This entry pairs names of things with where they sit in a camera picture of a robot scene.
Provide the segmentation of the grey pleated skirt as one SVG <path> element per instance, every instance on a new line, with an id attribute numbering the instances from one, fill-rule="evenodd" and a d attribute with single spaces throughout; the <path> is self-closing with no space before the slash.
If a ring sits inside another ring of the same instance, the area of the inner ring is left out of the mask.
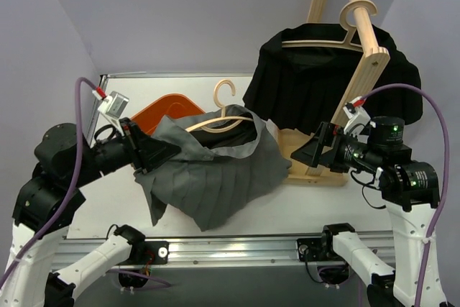
<path id="1" fill-rule="evenodd" d="M 153 224 L 168 206 L 181 210 L 203 232 L 219 228 L 256 198 L 266 196 L 288 176 L 285 159 L 265 122 L 243 106 L 227 106 L 229 116 L 245 120 L 220 134 L 187 129 L 219 112 L 172 119 L 164 116 L 153 138 L 181 151 L 149 173 L 136 173 Z"/>

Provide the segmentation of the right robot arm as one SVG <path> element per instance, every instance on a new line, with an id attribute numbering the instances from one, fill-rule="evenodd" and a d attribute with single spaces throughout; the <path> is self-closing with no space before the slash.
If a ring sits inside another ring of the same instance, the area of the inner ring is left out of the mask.
<path id="1" fill-rule="evenodd" d="M 391 224 L 395 266 L 383 262 L 348 223 L 325 225 L 321 254 L 340 259 L 359 276 L 371 306 L 448 306 L 438 273 L 436 241 L 428 231 L 441 207 L 438 176 L 426 162 L 414 161 L 403 143 L 405 122 L 371 119 L 366 142 L 339 125 L 324 122 L 292 159 L 333 173 L 372 175 L 363 188 L 379 191 Z"/>

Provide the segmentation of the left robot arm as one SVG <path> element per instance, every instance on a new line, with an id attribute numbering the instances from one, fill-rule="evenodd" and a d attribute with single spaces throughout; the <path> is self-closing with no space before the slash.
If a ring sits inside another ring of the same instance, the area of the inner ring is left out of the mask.
<path id="1" fill-rule="evenodd" d="M 3 306 L 73 306 L 92 283 L 123 262 L 147 256 L 145 235 L 119 226 L 105 242 L 65 269 L 52 271 L 61 241 L 85 202 L 81 187 L 125 166 L 148 173 L 180 152 L 153 139 L 128 118 L 121 129 L 90 146 L 77 124 L 50 128 L 35 148 L 37 166 L 13 211 L 13 241 L 1 278 Z"/>

